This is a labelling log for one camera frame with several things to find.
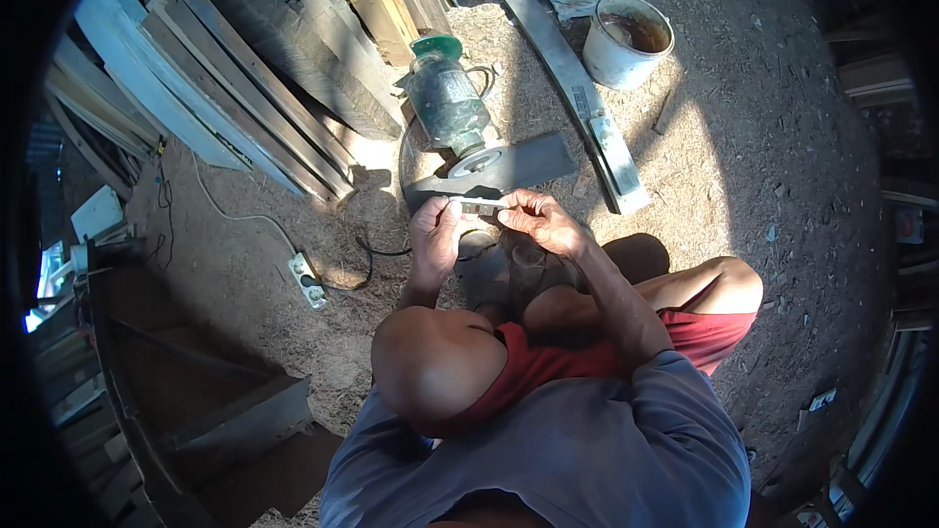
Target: label on motor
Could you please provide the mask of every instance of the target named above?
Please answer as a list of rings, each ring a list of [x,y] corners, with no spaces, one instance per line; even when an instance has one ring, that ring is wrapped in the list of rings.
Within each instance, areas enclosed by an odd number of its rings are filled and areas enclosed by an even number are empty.
[[[440,102],[457,103],[464,100],[479,100],[476,87],[472,85],[466,72],[450,70],[437,76],[440,82]]]

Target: man's left hand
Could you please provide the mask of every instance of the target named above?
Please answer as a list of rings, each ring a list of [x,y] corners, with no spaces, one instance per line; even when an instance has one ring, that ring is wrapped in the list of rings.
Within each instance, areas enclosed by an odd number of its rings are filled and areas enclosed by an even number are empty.
[[[430,198],[410,222],[414,263],[411,279],[421,287],[440,288],[456,264],[462,205],[445,196]]]

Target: sawdust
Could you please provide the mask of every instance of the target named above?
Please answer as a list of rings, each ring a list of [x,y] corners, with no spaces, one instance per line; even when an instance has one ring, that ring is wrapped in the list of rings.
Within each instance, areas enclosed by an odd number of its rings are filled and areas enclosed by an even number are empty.
[[[669,250],[673,270],[738,255],[762,276],[764,300],[781,309],[760,313],[713,377],[757,451],[752,473],[759,487],[775,473],[798,411],[813,395],[837,385],[839,400],[857,413],[870,382],[888,296],[874,139],[837,91],[808,0],[649,1],[671,19],[674,51],[640,89],[600,88],[652,198],[632,217],[606,210],[557,89],[501,7],[452,9],[448,18],[464,42],[466,67],[502,71],[487,107],[507,142],[564,131],[579,173],[540,189],[586,220],[598,240],[647,232]],[[761,29],[751,24],[754,14]],[[580,50],[585,24],[564,32]],[[672,88],[676,111],[666,134],[657,135],[651,126]],[[372,180],[338,211],[291,197],[261,174],[200,168],[220,206],[276,218],[326,280],[351,286],[367,268],[355,235],[383,250],[407,246],[396,146],[353,153],[367,159]],[[437,157],[426,164],[440,163]],[[315,419],[345,434],[369,390],[371,335],[393,309],[409,259],[377,258],[369,287],[331,292],[328,309],[313,312],[286,272],[290,250],[267,224],[216,215],[185,148],[170,148],[164,170],[176,193],[176,243],[166,270],[173,288],[257,354],[290,374],[312,374]],[[128,206],[151,248],[157,233],[168,234],[154,175],[147,169]],[[590,181],[575,196],[579,175]],[[781,184],[786,190],[778,197]],[[766,240],[771,224],[774,242]],[[440,305],[460,302],[451,279]]]

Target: red shorts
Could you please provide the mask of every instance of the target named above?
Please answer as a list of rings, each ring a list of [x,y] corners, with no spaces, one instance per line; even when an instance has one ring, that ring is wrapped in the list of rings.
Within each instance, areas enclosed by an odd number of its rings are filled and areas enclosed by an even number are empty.
[[[711,375],[727,358],[756,319],[752,314],[659,313],[669,330],[675,351],[683,353],[699,370]],[[612,343],[598,340],[580,351],[532,347],[519,324],[505,323],[499,332],[508,348],[508,361],[486,393],[455,417],[416,428],[424,436],[447,438],[487,422],[548,381],[573,377],[617,379],[623,370]]]

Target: man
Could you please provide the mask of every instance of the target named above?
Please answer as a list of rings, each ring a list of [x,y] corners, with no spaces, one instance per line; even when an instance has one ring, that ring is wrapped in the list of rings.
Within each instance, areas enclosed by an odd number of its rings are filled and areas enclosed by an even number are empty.
[[[499,223],[548,253],[534,299],[513,314],[506,253],[481,231],[460,238],[458,204],[417,212],[410,278],[375,334],[375,387],[334,457],[321,525],[743,526],[746,453],[707,375],[753,322],[759,276],[719,258],[631,285],[554,198],[503,200]],[[458,256],[470,310],[435,310]],[[538,342],[563,330],[601,334]]]

